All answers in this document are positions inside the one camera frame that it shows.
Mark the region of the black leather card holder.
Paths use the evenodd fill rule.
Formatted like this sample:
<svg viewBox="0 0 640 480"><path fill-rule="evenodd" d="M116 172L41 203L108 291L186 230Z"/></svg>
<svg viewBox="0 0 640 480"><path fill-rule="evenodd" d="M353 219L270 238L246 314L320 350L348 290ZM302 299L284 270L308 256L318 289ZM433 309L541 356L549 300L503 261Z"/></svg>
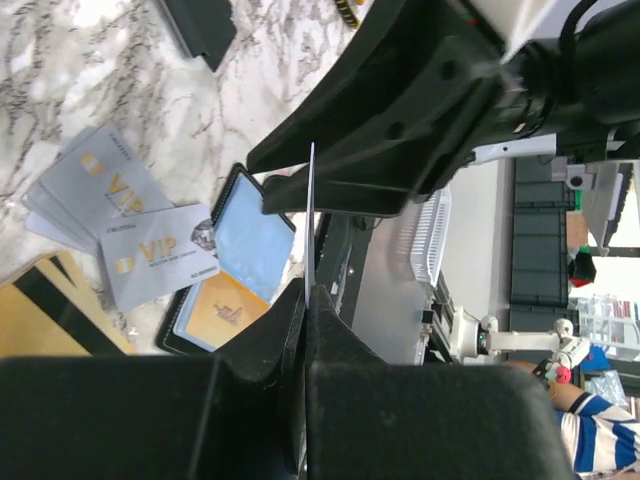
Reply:
<svg viewBox="0 0 640 480"><path fill-rule="evenodd" d="M227 273L271 306L294 245L296 227L285 215L263 214L262 203L262 186L237 163L231 168L211 218L220 273ZM155 339L162 351L186 355L208 352L172 333L178 308L192 286L172 298Z"/></svg>

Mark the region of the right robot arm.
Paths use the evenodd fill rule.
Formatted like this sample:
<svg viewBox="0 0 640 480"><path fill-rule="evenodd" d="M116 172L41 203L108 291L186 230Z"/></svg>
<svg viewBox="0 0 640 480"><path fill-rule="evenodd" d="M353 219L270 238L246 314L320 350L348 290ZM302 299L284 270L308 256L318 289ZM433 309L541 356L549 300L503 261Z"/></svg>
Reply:
<svg viewBox="0 0 640 480"><path fill-rule="evenodd" d="M263 210L394 217L475 148L553 134L599 159L639 122L639 5L569 13L556 39L505 43L468 1L377 1L303 103L247 157Z"/></svg>

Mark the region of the silver grey credit card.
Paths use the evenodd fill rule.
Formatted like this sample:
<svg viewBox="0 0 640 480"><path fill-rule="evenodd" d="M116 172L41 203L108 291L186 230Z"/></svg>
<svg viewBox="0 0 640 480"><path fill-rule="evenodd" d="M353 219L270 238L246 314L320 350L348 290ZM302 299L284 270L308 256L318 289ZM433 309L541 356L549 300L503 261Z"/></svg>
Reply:
<svg viewBox="0 0 640 480"><path fill-rule="evenodd" d="M211 212L200 203L111 220L100 247L122 312L221 271Z"/></svg>

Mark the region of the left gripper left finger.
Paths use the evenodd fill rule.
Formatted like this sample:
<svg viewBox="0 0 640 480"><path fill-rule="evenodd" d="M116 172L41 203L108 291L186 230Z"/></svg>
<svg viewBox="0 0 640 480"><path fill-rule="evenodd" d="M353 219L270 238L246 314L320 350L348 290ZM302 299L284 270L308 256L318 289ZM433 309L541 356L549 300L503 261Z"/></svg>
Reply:
<svg viewBox="0 0 640 480"><path fill-rule="evenodd" d="M2 477L291 477L304 313L291 284L210 354L4 360Z"/></svg>

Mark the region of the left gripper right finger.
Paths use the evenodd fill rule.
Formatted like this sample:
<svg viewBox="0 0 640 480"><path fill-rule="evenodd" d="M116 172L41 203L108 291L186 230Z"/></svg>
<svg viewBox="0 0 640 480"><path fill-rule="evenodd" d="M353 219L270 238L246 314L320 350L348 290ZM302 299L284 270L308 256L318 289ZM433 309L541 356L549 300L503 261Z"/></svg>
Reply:
<svg viewBox="0 0 640 480"><path fill-rule="evenodd" d="M306 318L312 479L569 479L545 390L510 366L391 365L314 286Z"/></svg>

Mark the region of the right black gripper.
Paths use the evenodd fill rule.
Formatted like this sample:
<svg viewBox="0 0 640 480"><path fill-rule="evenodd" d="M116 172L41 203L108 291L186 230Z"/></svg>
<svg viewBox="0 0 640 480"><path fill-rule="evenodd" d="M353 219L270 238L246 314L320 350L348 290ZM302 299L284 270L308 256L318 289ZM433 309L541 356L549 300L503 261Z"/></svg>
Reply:
<svg viewBox="0 0 640 480"><path fill-rule="evenodd" d="M335 64L247 157L263 210L389 218L447 182L509 92L468 1L376 1Z"/></svg>

